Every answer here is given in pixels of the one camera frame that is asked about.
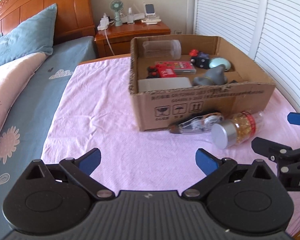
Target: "cardboard box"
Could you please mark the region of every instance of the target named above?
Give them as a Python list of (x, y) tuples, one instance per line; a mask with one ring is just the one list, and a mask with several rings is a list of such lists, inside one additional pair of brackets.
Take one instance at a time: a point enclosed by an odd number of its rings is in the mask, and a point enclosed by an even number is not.
[[(224, 57), (232, 65), (226, 72), (228, 81), (239, 83), (138, 93), (138, 79), (147, 77), (146, 68), (155, 61), (171, 60), (169, 57), (145, 58), (143, 42), (173, 39), (181, 43), (180, 61), (190, 60), (191, 49), (208, 53), (210, 57)], [(192, 82), (195, 76), (201, 76), (205, 71), (197, 68), (195, 75), (178, 76), (188, 77)], [(255, 113), (265, 109), (274, 88), (274, 81), (257, 63), (221, 37), (163, 35), (138, 37), (131, 41), (129, 91), (141, 131), (166, 129), (171, 123), (210, 109), (220, 111), (225, 117), (243, 110)]]

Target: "smartphone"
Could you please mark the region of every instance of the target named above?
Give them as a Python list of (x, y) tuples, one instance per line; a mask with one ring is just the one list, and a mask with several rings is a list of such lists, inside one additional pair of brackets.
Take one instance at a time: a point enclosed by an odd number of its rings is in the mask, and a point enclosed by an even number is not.
[(145, 4), (145, 12), (146, 12), (146, 16), (147, 15), (155, 15), (154, 6), (152, 3)]

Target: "cloud pattern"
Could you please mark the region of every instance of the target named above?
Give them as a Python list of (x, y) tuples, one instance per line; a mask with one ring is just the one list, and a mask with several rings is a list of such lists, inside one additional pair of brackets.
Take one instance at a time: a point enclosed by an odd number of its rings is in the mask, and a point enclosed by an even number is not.
[(60, 69), (54, 75), (49, 77), (49, 79), (65, 77), (65, 76), (71, 76), (72, 74), (73, 74), (73, 71)]

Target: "red card package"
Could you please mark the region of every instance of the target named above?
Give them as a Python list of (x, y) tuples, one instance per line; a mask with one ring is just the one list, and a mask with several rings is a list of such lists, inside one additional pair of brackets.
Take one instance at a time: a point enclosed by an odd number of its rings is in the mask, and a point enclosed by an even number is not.
[(177, 77), (176, 73), (171, 67), (167, 67), (166, 65), (159, 65), (157, 68), (160, 77)]
[(171, 67), (176, 74), (183, 74), (185, 72), (189, 74), (195, 74), (195, 67), (188, 61), (156, 61), (156, 66), (165, 65)]

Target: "blue pillow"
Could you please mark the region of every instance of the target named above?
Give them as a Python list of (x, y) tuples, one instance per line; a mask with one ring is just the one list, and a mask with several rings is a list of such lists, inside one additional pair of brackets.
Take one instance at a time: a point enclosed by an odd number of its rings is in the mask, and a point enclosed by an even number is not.
[(57, 5), (53, 4), (0, 37), (0, 66), (25, 55), (53, 52)]

